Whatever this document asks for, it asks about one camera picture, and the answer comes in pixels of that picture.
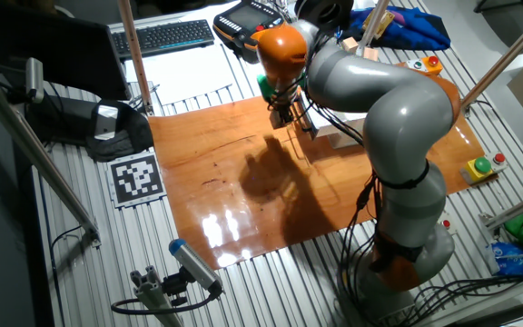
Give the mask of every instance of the white paper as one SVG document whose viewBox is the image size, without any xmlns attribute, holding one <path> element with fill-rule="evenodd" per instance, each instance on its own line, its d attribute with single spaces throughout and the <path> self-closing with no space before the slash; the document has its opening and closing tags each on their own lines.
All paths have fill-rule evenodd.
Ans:
<svg viewBox="0 0 523 327">
<path fill-rule="evenodd" d="M 222 89 L 233 83 L 222 45 L 210 45 L 143 59 L 147 81 L 160 86 L 161 104 L 171 104 Z M 124 63 L 126 80 L 137 82 L 132 60 Z"/>
</svg>

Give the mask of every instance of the blue plastic bag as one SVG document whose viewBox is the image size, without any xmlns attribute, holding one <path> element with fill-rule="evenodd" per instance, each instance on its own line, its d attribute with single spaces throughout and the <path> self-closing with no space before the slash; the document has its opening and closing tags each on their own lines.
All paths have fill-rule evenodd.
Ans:
<svg viewBox="0 0 523 327">
<path fill-rule="evenodd" d="M 523 249 L 513 243 L 497 242 L 488 247 L 498 263 L 500 276 L 522 275 L 523 276 Z"/>
</svg>

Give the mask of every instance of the red button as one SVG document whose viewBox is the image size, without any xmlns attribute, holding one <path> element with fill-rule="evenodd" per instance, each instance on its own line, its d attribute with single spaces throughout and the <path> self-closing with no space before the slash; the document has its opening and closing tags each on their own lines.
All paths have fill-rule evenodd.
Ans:
<svg viewBox="0 0 523 327">
<path fill-rule="evenodd" d="M 506 156 L 504 154 L 496 154 L 494 161 L 496 164 L 501 164 L 506 161 Z"/>
<path fill-rule="evenodd" d="M 431 65 L 431 67 L 435 67 L 438 63 L 439 63 L 438 57 L 436 57 L 435 55 L 432 55 L 431 57 L 429 57 L 429 64 Z"/>
</svg>

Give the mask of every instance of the black keyboard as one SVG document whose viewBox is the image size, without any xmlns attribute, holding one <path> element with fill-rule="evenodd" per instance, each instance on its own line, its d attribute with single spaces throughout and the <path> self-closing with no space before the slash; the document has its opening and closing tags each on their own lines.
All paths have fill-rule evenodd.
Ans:
<svg viewBox="0 0 523 327">
<path fill-rule="evenodd" d="M 160 55 L 213 44 L 213 34 L 206 20 L 137 29 L 136 34 L 143 56 Z M 124 32 L 113 34 L 113 39 L 118 57 L 130 59 L 130 47 Z"/>
</svg>

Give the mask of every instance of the wooden table surface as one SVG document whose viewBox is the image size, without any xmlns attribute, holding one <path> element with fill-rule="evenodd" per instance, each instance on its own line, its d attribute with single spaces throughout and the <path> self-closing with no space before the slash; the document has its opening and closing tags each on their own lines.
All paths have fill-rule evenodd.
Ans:
<svg viewBox="0 0 523 327">
<path fill-rule="evenodd" d="M 364 149 L 274 130 L 266 107 L 256 97 L 149 118 L 179 237 L 214 269 L 346 227 L 370 177 Z M 459 169 L 483 154 L 461 116 L 428 159 L 455 193 L 469 187 Z"/>
</svg>

